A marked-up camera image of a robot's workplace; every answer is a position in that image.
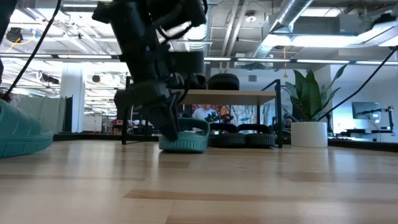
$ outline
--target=wooden floor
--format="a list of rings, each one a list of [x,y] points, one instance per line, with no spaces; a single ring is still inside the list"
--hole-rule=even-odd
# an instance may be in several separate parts
[[[56,142],[0,160],[6,223],[398,223],[398,154]]]

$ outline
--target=potted plant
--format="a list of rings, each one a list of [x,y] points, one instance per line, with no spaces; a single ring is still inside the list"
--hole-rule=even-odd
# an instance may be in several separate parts
[[[293,107],[298,111],[302,122],[292,123],[292,146],[297,147],[327,147],[328,133],[324,122],[318,122],[318,118],[324,112],[328,103],[336,92],[333,90],[329,97],[328,90],[334,82],[343,74],[346,65],[341,67],[328,87],[322,85],[319,88],[314,73],[310,70],[304,77],[299,71],[294,70],[295,86],[286,82],[286,89],[290,94]]]

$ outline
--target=shelf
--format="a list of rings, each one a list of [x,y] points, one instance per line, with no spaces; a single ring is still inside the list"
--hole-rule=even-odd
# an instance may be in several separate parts
[[[276,98],[274,91],[189,90],[183,105],[257,105]]]

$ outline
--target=computer screen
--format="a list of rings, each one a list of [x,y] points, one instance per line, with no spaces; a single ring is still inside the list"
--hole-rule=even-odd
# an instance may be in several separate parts
[[[352,102],[354,119],[374,119],[380,120],[381,112],[364,113],[380,109],[379,103],[372,102]]]

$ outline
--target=snake plant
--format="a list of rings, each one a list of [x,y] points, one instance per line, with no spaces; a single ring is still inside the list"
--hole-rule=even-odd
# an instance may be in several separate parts
[[[299,112],[302,121],[316,121],[326,108],[328,103],[333,99],[336,92],[340,89],[333,90],[329,97],[328,90],[331,89],[334,82],[343,74],[347,65],[342,66],[336,73],[333,81],[328,87],[322,85],[319,88],[318,82],[312,70],[304,77],[299,71],[294,70],[295,86],[286,82],[286,89],[290,94],[290,100],[293,107]]]

